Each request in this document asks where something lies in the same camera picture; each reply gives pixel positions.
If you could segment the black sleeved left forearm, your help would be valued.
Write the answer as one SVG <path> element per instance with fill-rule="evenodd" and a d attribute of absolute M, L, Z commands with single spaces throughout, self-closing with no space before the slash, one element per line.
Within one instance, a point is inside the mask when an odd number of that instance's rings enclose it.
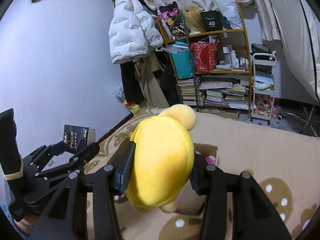
<path fill-rule="evenodd" d="M 14 110 L 1 113 L 1 168 L 12 194 L 17 197 L 23 186 L 23 160 L 16 141 L 16 124 Z"/>

